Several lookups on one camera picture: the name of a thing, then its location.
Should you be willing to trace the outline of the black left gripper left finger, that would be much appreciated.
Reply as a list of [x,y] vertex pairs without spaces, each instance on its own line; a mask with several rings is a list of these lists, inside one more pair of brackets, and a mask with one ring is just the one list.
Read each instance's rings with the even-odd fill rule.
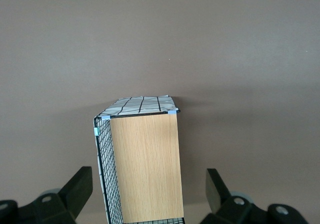
[[14,200],[2,200],[1,223],[76,223],[93,190],[92,168],[81,167],[58,193],[47,193],[18,207]]

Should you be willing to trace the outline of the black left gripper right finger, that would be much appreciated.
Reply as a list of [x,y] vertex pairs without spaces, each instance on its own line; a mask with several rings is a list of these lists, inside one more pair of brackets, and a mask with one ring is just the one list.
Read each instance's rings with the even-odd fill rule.
[[308,223],[301,213],[291,206],[275,203],[263,210],[245,197],[232,195],[214,168],[206,171],[205,185],[211,213],[201,223]]

